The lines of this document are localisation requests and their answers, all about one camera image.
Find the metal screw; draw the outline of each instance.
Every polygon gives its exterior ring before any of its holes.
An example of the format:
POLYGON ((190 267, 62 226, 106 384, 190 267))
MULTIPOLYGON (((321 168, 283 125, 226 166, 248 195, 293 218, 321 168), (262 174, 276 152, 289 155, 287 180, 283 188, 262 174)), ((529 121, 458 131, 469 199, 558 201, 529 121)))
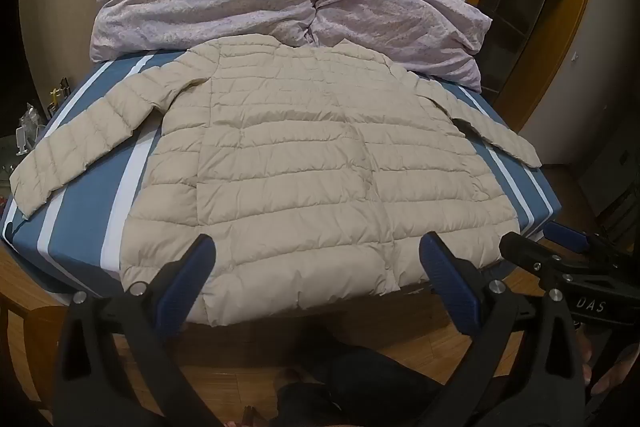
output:
POLYGON ((553 288, 552 290, 549 290, 549 297, 551 297, 551 300, 554 302, 560 302, 563 298, 563 295, 558 288, 553 288))
POLYGON ((74 293, 74 302, 76 304, 82 304, 84 301, 86 301, 86 293, 79 291, 74 293))
POLYGON ((140 297, 146 291, 146 282, 138 281, 129 286, 129 293, 140 297))
POLYGON ((504 285, 504 282, 498 281, 497 279, 494 279, 489 283, 489 290, 492 293, 497 293, 498 295, 500 295, 501 293, 504 293, 506 289, 507 286, 504 285))

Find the mattress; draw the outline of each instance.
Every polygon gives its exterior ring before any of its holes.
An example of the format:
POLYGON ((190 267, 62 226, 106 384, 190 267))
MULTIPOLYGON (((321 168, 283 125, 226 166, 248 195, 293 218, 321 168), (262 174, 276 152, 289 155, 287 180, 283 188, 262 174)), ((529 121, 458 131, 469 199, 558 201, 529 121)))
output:
MULTIPOLYGON (((46 133, 70 121, 129 74, 162 66, 182 53, 131 54, 98 64, 55 114, 46 133)), ((448 82, 442 84, 460 100, 504 123, 478 93, 448 82)), ((57 190, 28 221, 12 200, 8 202, 0 221, 2 240, 22 269, 46 291, 69 295, 84 290, 102 297, 122 291, 118 277, 122 229, 160 130, 161 117, 152 114, 130 139, 57 190)), ((522 165, 472 134, 468 139, 510 198, 521 233, 537 234, 560 210, 542 172, 522 165)))

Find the blue gripper pad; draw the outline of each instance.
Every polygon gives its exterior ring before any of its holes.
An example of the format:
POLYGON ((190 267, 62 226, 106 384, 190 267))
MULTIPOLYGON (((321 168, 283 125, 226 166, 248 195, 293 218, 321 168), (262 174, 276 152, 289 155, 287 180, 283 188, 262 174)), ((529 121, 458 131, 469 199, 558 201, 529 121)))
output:
POLYGON ((555 221, 546 223, 542 230, 545 238, 556 243, 556 245, 565 247, 575 253, 584 253, 589 250, 589 242, 586 235, 560 225, 555 221))
MULTIPOLYGON (((215 263, 216 245, 213 239, 200 234, 180 261, 167 263, 162 268, 161 272, 166 270, 173 277, 158 299, 154 314, 154 331, 161 340, 177 335, 180 331, 180 326, 186 320, 215 263)), ((156 279, 165 279, 161 272, 156 275, 156 279)))
POLYGON ((482 329, 482 275, 469 261, 456 259, 435 232, 422 236, 419 250, 420 263, 456 329, 474 337, 482 329))

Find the beige down jacket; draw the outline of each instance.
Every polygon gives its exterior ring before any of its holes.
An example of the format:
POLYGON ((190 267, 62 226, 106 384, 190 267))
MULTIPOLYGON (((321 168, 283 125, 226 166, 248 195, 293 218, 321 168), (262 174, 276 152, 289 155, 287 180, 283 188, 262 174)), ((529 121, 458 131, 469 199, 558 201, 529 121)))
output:
POLYGON ((215 268, 190 320, 226 325, 423 282, 420 237, 485 266, 516 213, 452 121, 531 167, 533 147, 382 54, 261 35, 200 44, 117 84, 11 176, 26 216, 131 136, 162 137, 127 217, 122 283, 151 280, 199 233, 215 268))

